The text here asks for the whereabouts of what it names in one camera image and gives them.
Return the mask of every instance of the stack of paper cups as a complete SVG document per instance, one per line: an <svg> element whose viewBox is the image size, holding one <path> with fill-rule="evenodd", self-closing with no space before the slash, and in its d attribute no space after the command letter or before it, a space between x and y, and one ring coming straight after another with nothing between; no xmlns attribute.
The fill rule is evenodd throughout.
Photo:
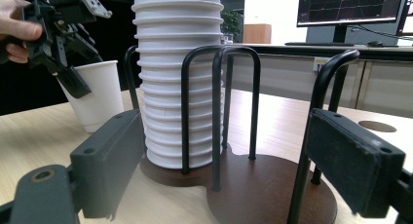
<svg viewBox="0 0 413 224"><path fill-rule="evenodd" d="M220 0L134 0L131 9L147 157L162 168L182 168L182 61L193 49L220 44L223 6ZM198 56L190 66L190 168L212 162L212 58Z"/></svg>

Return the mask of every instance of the monitor screen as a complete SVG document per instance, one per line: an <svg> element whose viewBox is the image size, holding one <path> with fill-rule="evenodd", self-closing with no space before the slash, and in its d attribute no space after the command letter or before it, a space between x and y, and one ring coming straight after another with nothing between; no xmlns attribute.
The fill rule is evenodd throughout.
<svg viewBox="0 0 413 224"><path fill-rule="evenodd" d="M413 36L413 6L412 0L406 0L401 12L397 28L397 36Z"/></svg>
<svg viewBox="0 0 413 224"><path fill-rule="evenodd" d="M395 22L401 0L300 0L297 26Z"/></svg>

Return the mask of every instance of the wooden base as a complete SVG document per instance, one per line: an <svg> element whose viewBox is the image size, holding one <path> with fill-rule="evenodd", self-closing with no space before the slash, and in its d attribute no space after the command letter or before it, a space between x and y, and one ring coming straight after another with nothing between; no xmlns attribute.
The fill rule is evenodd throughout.
<svg viewBox="0 0 413 224"><path fill-rule="evenodd" d="M176 187L206 186L209 208L221 223L286 223L297 164L273 156L235 155L231 149L221 154L221 191L213 192L212 166L180 169L160 168L147 158L140 169L152 180ZM308 182L301 208L300 223L333 223L337 203L325 183Z"/></svg>

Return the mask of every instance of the table surface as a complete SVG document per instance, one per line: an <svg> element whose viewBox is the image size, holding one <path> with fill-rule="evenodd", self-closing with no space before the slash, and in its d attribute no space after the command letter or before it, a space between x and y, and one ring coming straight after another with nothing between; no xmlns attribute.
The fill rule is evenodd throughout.
<svg viewBox="0 0 413 224"><path fill-rule="evenodd" d="M251 97L248 92L232 91L228 142L238 155L248 153ZM131 109L129 92L123 92L123 99L125 109ZM309 102L261 94L259 105L257 153L298 162ZM403 150L407 154L404 167L413 171L413 150L408 140L412 119L345 108L339 108L338 112L355 122L369 120L395 127L396 132L373 132ZM68 103L1 116L0 204L14 198L19 179L33 169L51 164L69 166L70 152L89 136ZM336 223L394 223L396 212L392 208L386 219L352 215L332 190L338 204ZM113 222L84 219L82 213L79 216L81 223L217 223L207 205L205 187L158 184L139 168Z"/></svg>

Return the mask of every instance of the human hand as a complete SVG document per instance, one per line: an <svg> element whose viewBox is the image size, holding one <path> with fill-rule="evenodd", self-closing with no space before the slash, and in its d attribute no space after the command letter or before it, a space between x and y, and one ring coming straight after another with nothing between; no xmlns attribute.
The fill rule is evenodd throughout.
<svg viewBox="0 0 413 224"><path fill-rule="evenodd" d="M20 20L22 7L29 2L23 0L0 0L0 41L8 36L23 41L32 41L42 35L42 26L37 23ZM21 45L9 43L6 45L8 58L17 63L27 63L28 50L24 42Z"/></svg>

